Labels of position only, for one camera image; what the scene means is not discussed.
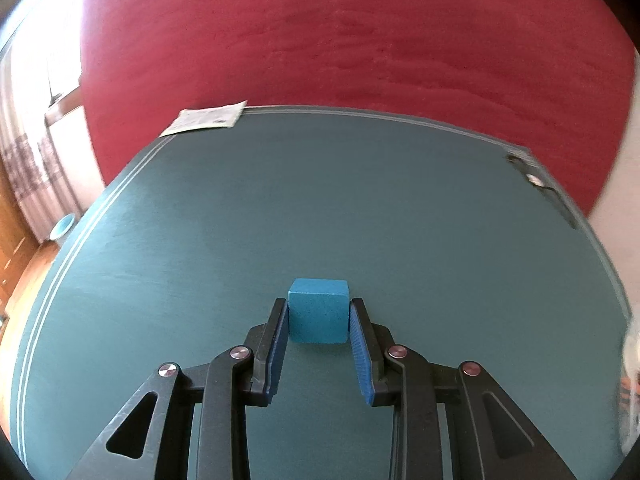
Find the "small blue wedge block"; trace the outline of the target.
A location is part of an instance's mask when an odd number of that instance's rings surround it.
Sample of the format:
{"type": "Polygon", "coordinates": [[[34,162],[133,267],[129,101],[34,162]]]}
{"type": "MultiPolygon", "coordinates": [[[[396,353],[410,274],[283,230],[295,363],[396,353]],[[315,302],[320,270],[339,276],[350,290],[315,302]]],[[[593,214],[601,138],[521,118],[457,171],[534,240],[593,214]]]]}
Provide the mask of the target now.
{"type": "Polygon", "coordinates": [[[288,290],[290,338],[298,344],[344,344],[348,339],[346,281],[296,278],[288,290]]]}

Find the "light blue waste bin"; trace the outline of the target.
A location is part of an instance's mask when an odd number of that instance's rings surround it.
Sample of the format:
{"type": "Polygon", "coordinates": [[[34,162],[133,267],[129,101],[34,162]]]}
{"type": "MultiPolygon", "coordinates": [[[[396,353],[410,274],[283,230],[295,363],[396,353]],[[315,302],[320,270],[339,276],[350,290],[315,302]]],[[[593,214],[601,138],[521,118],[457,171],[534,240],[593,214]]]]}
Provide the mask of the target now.
{"type": "Polygon", "coordinates": [[[55,243],[62,243],[64,238],[70,234],[70,231],[75,226],[76,220],[76,214],[66,214],[55,223],[49,234],[49,240],[55,243]]]}

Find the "patterned curtain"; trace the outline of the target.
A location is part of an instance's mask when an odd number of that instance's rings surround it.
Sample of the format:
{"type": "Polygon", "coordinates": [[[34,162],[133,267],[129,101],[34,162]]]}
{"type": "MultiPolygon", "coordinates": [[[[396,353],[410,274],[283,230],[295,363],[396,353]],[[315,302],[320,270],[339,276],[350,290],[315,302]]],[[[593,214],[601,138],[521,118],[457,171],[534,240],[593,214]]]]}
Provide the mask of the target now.
{"type": "Polygon", "coordinates": [[[1,160],[38,242],[47,240],[63,217],[82,214],[47,124],[49,102],[38,70],[7,48],[1,58],[1,160]]]}

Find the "teal table mat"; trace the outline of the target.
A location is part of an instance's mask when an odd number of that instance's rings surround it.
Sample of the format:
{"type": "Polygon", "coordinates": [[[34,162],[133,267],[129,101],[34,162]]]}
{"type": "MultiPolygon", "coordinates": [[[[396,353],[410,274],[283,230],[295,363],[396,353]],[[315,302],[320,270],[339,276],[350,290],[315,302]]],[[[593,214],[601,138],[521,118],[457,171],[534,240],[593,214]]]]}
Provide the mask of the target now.
{"type": "Polygon", "coordinates": [[[18,350],[18,456],[38,479],[66,477],[160,364],[239,344],[296,278],[346,281],[432,362],[480,362],[576,477],[622,461],[630,307],[559,181],[488,136],[296,107],[151,140],[73,228],[18,350]],[[507,154],[541,170],[577,229],[507,154]]]}

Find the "white paper leaflet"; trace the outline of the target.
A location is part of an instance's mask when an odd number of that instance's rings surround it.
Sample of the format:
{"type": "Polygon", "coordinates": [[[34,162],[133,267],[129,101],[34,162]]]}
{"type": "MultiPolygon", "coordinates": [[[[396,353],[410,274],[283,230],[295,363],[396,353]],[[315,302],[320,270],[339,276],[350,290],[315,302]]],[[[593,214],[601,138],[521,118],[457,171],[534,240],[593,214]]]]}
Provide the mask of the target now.
{"type": "Polygon", "coordinates": [[[182,110],[172,123],[162,131],[163,136],[173,136],[202,129],[232,128],[245,110],[247,102],[242,101],[218,107],[182,110]]]}

